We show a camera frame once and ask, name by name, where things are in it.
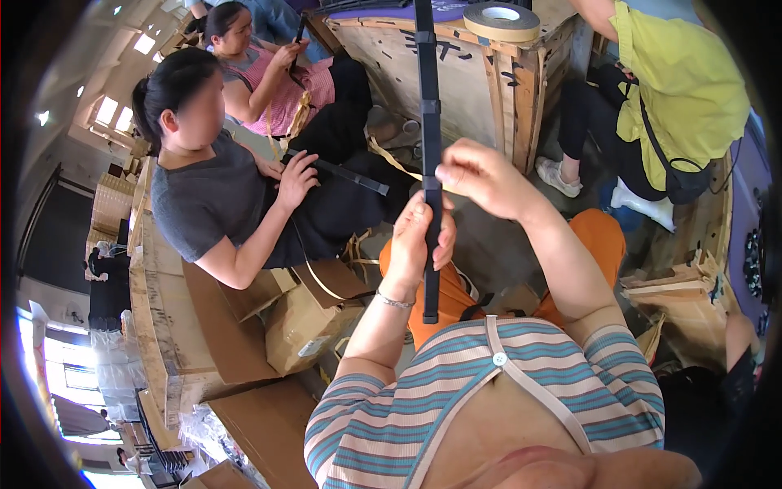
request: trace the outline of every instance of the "ear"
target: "ear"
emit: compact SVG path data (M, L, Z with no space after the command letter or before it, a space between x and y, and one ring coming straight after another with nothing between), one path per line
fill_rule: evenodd
M160 114L160 127L168 132L176 132L179 130L179 122L177 121L177 116L174 115L173 110L165 109Z

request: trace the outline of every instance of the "white button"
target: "white button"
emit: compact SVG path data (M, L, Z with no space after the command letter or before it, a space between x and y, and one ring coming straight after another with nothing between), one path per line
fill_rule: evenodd
M508 356L501 352L495 353L491 361L493 361L496 366L501 367L502 365L505 365L506 361L508 361Z

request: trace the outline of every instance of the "hand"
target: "hand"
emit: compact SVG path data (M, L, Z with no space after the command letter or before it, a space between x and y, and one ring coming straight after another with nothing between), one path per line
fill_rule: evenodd
M452 192L469 197L489 214L518 220L521 197L532 189L504 156L466 138L443 151L435 176Z
M282 180L282 172L285 171L285 165L279 161L269 161L261 156L256 156L255 165L258 167L260 174L277 181Z
M437 248L432 253L434 269L440 270L454 255L456 223L450 211L454 203L443 195L443 220L437 238ZM424 276L428 249L426 230L432 222L432 208L424 203L424 192L419 190L405 206L393 226L391 262L381 293L389 299L408 302Z
M614 66L622 70L622 73L625 74L628 80L635 80L635 75L632 71L630 71L630 68L625 68L623 65L620 65L619 63L614 63Z
M304 200L307 192L317 185L317 170L307 168L315 160L317 154L307 155L307 151L300 151L291 158L280 179L280 192L277 194L275 204L279 204L287 212L293 212Z
M280 49L274 54L274 58L271 59L271 63L278 69L287 70L290 68L291 63L296 57L304 52L307 45L310 43L309 39L302 39L300 43L292 42L284 46L280 46Z

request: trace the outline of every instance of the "yellow jacket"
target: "yellow jacket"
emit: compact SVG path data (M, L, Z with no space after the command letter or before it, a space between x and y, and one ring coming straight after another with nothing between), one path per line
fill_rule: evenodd
M630 85L616 134L627 142L640 139L649 183L665 191L665 169L644 128L639 93L668 160L687 158L703 168L744 134L749 116L744 79L723 42L703 27L648 16L625 2L616 2L609 21L619 33L619 61L640 83ZM619 89L624 92L626 85ZM683 161L672 165L698 171Z

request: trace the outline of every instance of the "white bag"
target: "white bag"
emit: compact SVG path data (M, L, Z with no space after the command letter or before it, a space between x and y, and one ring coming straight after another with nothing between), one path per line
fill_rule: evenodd
M623 182L621 178L617 177L617 180L616 188L611 195L611 207L615 209L619 209L621 206L629 207L636 212L640 212L641 214L654 219L670 232L676 230L673 226L673 204L671 203L671 199L666 197L657 202L641 199L627 188L627 185L625 185L625 182Z

